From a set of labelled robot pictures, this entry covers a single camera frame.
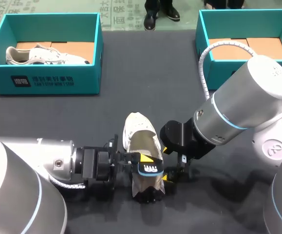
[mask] cable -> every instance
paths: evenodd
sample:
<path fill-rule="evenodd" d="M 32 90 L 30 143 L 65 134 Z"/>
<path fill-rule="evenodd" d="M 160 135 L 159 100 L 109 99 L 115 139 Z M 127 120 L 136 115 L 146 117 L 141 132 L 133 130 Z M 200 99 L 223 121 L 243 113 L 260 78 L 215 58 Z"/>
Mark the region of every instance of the cable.
<path fill-rule="evenodd" d="M 201 84 L 202 84 L 203 89 L 204 89 L 206 100 L 208 100 L 210 96 L 209 96 L 209 91 L 208 91 L 206 79 L 205 79 L 205 76 L 204 76 L 204 60 L 205 60 L 206 55 L 211 50 L 213 50 L 216 47 L 222 46 L 222 45 L 236 46 L 236 47 L 239 47 L 239 48 L 246 50 L 251 56 L 257 55 L 249 46 L 247 46 L 243 43 L 240 43 L 238 41 L 233 41 L 233 40 L 221 40 L 221 41 L 218 41 L 218 42 L 213 43 L 212 45 L 208 46 L 203 51 L 203 53 L 200 55 L 199 62 L 198 62 L 199 77 L 200 77 L 200 81 L 201 81 Z"/>
<path fill-rule="evenodd" d="M 65 188 L 65 189 L 85 189 L 86 188 L 86 186 L 84 184 L 64 184 L 64 183 L 58 181 L 57 179 L 55 179 L 50 174 L 49 174 L 49 178 L 50 178 L 50 181 L 52 183 L 54 183 L 55 185 L 57 185 L 59 187 Z"/>

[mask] shoe box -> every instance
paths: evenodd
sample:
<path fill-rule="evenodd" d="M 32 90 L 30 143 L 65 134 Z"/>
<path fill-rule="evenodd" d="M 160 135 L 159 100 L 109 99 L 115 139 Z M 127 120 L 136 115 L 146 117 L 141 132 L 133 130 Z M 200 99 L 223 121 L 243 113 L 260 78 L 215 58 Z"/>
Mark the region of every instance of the shoe box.
<path fill-rule="evenodd" d="M 198 57 L 211 44 L 236 40 L 282 66 L 282 9 L 200 10 L 195 46 Z M 208 89 L 218 89 L 251 55 L 235 46 L 214 48 L 204 60 Z"/>
<path fill-rule="evenodd" d="M 37 43 L 90 64 L 6 64 L 9 46 L 31 49 Z M 6 14 L 0 23 L 0 95 L 98 94 L 102 58 L 99 13 Z"/>

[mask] shoe sole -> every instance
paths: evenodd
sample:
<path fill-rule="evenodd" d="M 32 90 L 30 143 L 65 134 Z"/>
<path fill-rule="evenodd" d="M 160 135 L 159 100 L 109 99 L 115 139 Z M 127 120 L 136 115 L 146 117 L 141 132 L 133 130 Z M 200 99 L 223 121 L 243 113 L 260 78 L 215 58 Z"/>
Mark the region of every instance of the shoe sole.
<path fill-rule="evenodd" d="M 144 26 L 145 31 L 154 31 L 156 29 L 156 27 L 154 27 L 153 29 L 146 29 L 146 27 Z"/>
<path fill-rule="evenodd" d="M 172 21 L 174 21 L 174 22 L 178 22 L 178 21 L 180 21 L 180 19 L 181 18 L 172 18 L 172 17 L 170 17 L 170 16 L 167 16 L 170 20 L 172 20 Z"/>

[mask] teal box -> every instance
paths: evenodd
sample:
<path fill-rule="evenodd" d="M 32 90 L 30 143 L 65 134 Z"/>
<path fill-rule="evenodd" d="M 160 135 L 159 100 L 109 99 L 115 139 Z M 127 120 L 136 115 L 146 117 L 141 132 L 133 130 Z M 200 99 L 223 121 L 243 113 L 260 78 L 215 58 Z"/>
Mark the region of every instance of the teal box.
<path fill-rule="evenodd" d="M 280 38 L 282 9 L 200 10 L 196 29 L 198 56 L 217 38 Z M 282 60 L 276 60 L 282 66 Z M 208 89 L 218 89 L 246 60 L 214 60 L 210 52 L 204 60 Z"/>
<path fill-rule="evenodd" d="M 94 42 L 93 62 L 7 65 L 5 51 L 19 41 Z M 6 14 L 0 24 L 0 95 L 98 94 L 102 54 L 99 13 Z"/>

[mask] dark gray mat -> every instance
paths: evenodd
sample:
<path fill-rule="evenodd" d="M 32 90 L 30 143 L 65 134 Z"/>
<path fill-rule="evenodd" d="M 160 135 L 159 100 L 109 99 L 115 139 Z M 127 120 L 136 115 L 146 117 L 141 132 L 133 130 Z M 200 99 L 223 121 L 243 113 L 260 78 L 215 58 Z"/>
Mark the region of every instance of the dark gray mat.
<path fill-rule="evenodd" d="M 195 31 L 105 32 L 100 95 L 0 97 L 0 136 L 72 139 L 103 146 L 122 131 L 130 112 L 157 131 L 188 120 L 204 100 L 193 41 Z M 131 199 L 124 176 L 114 200 L 67 203 L 70 234 L 264 234 L 263 201 L 275 172 L 251 148 L 252 132 L 192 163 L 194 182 L 156 204 Z"/>

